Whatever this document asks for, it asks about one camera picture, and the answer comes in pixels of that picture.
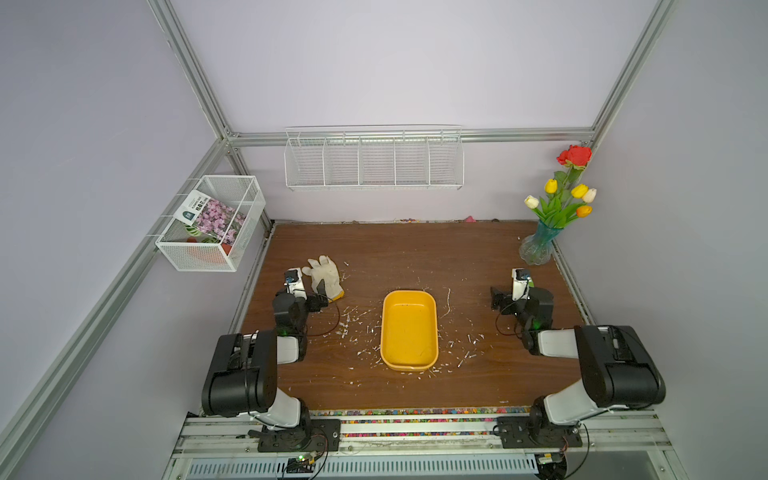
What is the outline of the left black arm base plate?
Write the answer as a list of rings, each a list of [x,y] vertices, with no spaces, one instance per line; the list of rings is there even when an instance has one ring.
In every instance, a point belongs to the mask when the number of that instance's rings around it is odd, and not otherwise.
[[[302,420],[297,427],[283,430],[251,430],[258,439],[259,453],[336,452],[341,441],[341,421],[333,419]]]

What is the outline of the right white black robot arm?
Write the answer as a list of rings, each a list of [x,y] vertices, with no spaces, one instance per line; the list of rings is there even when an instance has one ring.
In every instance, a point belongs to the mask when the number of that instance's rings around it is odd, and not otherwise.
[[[490,305],[501,316],[515,317],[517,335],[530,354],[579,363],[578,381],[534,401],[532,429],[572,426],[614,409],[642,410],[666,398],[663,377],[632,327],[554,329],[554,296],[538,287],[521,296],[492,287]]]

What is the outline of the white cotton work glove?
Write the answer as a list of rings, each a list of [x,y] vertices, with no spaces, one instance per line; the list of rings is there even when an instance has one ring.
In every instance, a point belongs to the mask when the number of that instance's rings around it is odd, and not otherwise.
[[[311,288],[316,294],[325,296],[330,302],[344,297],[339,271],[333,260],[320,255],[318,259],[308,259],[307,262],[308,266],[301,270],[310,278]]]

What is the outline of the yellow plastic storage box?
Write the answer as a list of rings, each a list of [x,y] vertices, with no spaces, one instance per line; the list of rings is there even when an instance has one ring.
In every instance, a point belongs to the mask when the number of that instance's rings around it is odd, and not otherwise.
[[[437,306],[421,290],[395,290],[383,301],[380,355],[392,370],[425,371],[439,358]]]

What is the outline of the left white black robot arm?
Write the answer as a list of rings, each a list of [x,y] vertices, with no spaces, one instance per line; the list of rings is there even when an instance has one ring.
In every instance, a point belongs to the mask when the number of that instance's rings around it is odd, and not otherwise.
[[[278,387],[278,367],[304,360],[309,314],[328,303],[324,281],[307,297],[284,289],[272,302],[273,329],[220,336],[202,387],[204,414],[248,416],[272,431],[308,429],[308,407]]]

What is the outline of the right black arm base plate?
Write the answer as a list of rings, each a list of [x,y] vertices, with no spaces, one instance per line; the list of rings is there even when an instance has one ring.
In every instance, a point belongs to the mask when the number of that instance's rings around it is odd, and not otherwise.
[[[535,424],[529,417],[522,416],[498,417],[491,433],[501,440],[504,449],[543,448],[565,451],[583,446],[576,426]]]

